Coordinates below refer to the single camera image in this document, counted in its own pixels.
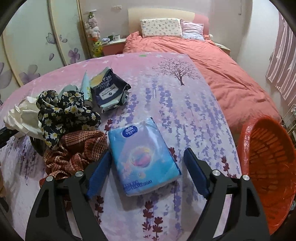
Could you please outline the white cloth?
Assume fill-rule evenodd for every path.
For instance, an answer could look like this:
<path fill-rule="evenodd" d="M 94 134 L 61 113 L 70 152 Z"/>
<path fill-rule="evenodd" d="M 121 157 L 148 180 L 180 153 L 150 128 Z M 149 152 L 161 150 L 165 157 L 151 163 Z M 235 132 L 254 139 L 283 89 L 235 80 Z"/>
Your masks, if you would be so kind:
<path fill-rule="evenodd" d="M 5 126 L 10 130 L 18 131 L 15 137 L 29 136 L 43 140 L 36 101 L 36 98 L 27 96 L 4 117 Z"/>

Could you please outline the black daisy print cloth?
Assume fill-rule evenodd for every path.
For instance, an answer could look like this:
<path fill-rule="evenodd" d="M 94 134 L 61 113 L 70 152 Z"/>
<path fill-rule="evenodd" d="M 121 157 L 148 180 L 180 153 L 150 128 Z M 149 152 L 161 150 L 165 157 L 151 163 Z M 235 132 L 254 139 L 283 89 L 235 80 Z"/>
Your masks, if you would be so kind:
<path fill-rule="evenodd" d="M 49 149 L 57 149 L 67 133 L 96 130 L 100 115 L 84 106 L 84 93 L 68 90 L 58 95 L 55 90 L 43 91 L 37 98 L 38 120 L 43 139 Z"/>

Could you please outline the rust red patterned cloth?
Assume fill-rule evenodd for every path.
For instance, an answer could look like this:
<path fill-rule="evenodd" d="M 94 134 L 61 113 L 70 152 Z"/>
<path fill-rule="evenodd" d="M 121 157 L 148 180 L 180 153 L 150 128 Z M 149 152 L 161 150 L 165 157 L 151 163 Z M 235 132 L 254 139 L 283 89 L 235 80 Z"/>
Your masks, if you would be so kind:
<path fill-rule="evenodd" d="M 77 171 L 98 161 L 108 149 L 106 134 L 102 131 L 77 131 L 64 135 L 56 150 L 43 155 L 45 171 L 55 179 L 69 178 Z"/>

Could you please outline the green sock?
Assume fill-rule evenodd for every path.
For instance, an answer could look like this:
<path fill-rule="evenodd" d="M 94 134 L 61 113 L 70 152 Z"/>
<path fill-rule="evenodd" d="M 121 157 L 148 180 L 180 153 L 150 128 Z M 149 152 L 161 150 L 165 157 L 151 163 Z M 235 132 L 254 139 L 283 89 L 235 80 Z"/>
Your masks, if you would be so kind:
<path fill-rule="evenodd" d="M 67 85 L 60 91 L 58 97 L 61 98 L 62 94 L 66 91 L 79 91 L 79 88 L 76 85 Z"/>

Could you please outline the blue tissue pack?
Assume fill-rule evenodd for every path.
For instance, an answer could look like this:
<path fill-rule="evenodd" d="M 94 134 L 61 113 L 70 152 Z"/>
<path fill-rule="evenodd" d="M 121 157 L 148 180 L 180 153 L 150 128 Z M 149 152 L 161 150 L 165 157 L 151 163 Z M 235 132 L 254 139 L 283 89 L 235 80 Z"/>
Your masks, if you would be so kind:
<path fill-rule="evenodd" d="M 108 132 L 117 174 L 127 196 L 152 192 L 182 172 L 152 118 Z"/>

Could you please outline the navy snack bag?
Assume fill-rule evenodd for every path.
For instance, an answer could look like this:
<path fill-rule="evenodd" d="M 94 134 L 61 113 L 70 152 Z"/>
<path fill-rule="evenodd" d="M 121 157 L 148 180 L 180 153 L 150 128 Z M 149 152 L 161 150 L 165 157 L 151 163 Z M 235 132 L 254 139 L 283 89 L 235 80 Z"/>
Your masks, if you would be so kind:
<path fill-rule="evenodd" d="M 123 106 L 129 96 L 130 84 L 116 75 L 110 67 L 90 80 L 95 110 L 100 113 Z"/>

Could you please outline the orange plastic basket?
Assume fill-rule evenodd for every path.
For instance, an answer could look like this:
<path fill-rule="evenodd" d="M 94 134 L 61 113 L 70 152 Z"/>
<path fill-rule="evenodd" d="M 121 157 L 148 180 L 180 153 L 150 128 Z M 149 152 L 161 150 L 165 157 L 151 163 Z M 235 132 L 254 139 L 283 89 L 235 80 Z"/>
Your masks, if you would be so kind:
<path fill-rule="evenodd" d="M 269 233 L 283 224 L 295 197 L 295 148 L 283 126 L 270 116 L 243 125 L 237 153 L 241 172 L 255 186 Z"/>

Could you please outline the floral wardrobe sliding door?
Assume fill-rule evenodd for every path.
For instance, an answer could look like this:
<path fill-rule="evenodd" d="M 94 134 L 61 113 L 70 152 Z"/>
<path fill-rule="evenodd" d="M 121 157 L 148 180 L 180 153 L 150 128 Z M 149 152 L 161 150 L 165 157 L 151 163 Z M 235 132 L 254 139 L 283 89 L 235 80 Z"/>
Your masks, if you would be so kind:
<path fill-rule="evenodd" d="M 1 102 L 32 80 L 88 57 L 79 1 L 25 1 L 1 34 Z"/>

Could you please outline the salmon pink duvet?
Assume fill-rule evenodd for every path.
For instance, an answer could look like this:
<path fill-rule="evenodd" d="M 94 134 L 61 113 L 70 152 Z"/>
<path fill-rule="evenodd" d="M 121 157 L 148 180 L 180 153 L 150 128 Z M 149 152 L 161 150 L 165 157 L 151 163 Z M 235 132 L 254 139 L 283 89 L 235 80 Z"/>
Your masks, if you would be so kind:
<path fill-rule="evenodd" d="M 281 120 L 267 92 L 209 39 L 199 41 L 169 36 L 143 38 L 139 32 L 134 32 L 126 38 L 123 52 L 188 55 L 210 86 L 231 133 L 240 133 L 246 121 L 259 116 L 268 115 L 276 121 Z"/>

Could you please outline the hanging plush toy stack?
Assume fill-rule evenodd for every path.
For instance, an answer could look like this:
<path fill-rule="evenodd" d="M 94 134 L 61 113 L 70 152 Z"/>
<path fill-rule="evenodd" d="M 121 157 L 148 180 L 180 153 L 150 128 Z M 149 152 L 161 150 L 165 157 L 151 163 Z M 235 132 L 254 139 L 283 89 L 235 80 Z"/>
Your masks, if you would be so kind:
<path fill-rule="evenodd" d="M 92 56 L 98 58 L 103 56 L 103 47 L 100 40 L 100 29 L 97 25 L 97 19 L 94 12 L 95 10 L 90 11 L 87 14 L 87 21 L 85 22 L 84 27 Z"/>

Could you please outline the pink bedside table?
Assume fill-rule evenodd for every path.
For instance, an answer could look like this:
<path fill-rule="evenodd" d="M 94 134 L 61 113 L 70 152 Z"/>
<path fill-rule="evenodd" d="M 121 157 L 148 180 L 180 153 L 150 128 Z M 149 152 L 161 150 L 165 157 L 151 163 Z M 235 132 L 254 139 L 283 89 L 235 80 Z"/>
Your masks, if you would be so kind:
<path fill-rule="evenodd" d="M 126 39 L 120 39 L 118 41 L 111 41 L 108 44 L 105 44 L 103 46 L 104 56 L 122 54 L 125 47 L 125 41 Z"/>

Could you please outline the white mug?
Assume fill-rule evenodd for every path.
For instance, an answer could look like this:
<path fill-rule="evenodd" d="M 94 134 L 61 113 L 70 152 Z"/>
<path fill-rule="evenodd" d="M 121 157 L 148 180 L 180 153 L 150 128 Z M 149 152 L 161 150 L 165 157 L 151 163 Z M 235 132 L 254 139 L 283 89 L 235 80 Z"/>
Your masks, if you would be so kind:
<path fill-rule="evenodd" d="M 114 35 L 113 37 L 113 41 L 119 41 L 121 39 L 120 35 Z"/>

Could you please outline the pink striped curtain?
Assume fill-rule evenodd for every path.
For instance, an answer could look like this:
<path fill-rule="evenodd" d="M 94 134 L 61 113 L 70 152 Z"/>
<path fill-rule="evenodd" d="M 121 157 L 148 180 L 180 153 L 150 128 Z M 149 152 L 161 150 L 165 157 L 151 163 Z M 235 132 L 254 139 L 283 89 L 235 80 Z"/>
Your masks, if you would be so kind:
<path fill-rule="evenodd" d="M 288 105 L 295 104 L 295 45 L 292 29 L 279 14 L 276 43 L 265 76 Z"/>

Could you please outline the pink floral tablecloth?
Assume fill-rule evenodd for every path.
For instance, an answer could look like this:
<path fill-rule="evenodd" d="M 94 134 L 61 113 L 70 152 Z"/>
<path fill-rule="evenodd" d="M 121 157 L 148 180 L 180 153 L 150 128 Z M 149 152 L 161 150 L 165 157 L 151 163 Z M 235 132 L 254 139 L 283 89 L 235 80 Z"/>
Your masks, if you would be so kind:
<path fill-rule="evenodd" d="M 109 240 L 186 240 L 206 203 L 198 194 L 183 162 L 184 150 L 212 169 L 238 178 L 241 169 L 228 124 L 204 80 L 196 72 L 183 81 L 162 75 L 158 65 L 166 60 L 192 64 L 186 55 L 133 53 L 90 59 L 49 72 L 14 91 L 1 107 L 1 116 L 25 97 L 38 97 L 44 90 L 61 91 L 80 86 L 83 76 L 94 77 L 109 67 L 130 84 L 124 106 L 101 116 L 104 132 L 153 118 L 166 145 L 178 163 L 182 176 L 151 193 L 128 197 L 111 170 L 102 193 L 91 206 Z"/>

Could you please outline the right bedside table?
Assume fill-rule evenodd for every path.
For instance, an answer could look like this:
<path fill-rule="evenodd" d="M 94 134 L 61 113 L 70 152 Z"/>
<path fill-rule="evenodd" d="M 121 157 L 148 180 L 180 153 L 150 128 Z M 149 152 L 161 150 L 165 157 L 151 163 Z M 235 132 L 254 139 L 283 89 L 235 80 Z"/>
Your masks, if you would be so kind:
<path fill-rule="evenodd" d="M 222 45 L 222 44 L 220 44 L 220 43 L 216 43 L 215 42 L 215 45 L 217 46 L 217 47 L 219 47 L 224 53 L 226 53 L 228 56 L 230 56 L 230 53 L 231 53 L 231 50 L 228 48 L 228 47 L 226 47 L 226 46 L 224 46 L 224 45 Z"/>

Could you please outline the cream pink headboard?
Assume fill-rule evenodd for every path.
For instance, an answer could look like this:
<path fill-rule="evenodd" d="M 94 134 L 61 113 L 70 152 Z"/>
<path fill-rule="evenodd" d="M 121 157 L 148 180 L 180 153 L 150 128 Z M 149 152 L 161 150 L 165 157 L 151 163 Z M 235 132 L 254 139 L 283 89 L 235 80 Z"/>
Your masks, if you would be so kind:
<path fill-rule="evenodd" d="M 191 11 L 164 8 L 129 8 L 128 9 L 128 31 L 134 33 L 140 31 L 141 19 L 155 18 L 178 18 L 188 22 L 204 25 L 203 35 L 209 34 L 209 19 L 207 16 L 199 15 Z"/>

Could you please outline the floral white pillow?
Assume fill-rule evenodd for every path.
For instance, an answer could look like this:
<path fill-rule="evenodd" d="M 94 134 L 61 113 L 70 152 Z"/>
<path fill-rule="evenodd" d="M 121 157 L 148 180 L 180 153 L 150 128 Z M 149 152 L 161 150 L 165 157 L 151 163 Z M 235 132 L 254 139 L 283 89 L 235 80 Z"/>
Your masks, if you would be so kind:
<path fill-rule="evenodd" d="M 178 37 L 182 38 L 181 20 L 177 18 L 157 18 L 140 20 L 142 36 L 147 37 Z"/>

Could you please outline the pink striped pillow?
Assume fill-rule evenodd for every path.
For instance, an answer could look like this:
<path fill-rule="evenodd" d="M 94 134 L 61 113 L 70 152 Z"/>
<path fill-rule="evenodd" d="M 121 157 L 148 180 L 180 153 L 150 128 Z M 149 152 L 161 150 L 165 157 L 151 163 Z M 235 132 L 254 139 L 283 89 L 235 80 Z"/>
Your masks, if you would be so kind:
<path fill-rule="evenodd" d="M 184 39 L 204 41 L 203 30 L 204 24 L 197 24 L 193 22 L 180 21 L 182 27 L 182 34 Z"/>

